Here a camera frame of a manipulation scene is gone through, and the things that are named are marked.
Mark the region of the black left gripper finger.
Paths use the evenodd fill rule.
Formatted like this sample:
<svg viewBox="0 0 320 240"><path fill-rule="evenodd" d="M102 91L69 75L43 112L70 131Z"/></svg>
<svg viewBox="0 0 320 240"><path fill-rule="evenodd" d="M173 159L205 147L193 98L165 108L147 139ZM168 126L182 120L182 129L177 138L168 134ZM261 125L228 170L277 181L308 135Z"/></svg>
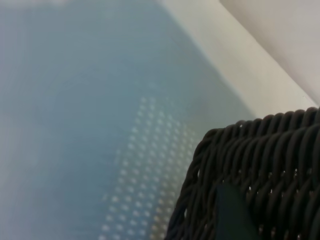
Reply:
<svg viewBox="0 0 320 240"><path fill-rule="evenodd" d="M258 240L259 234L241 192L230 184L220 184L216 196L216 239Z"/></svg>

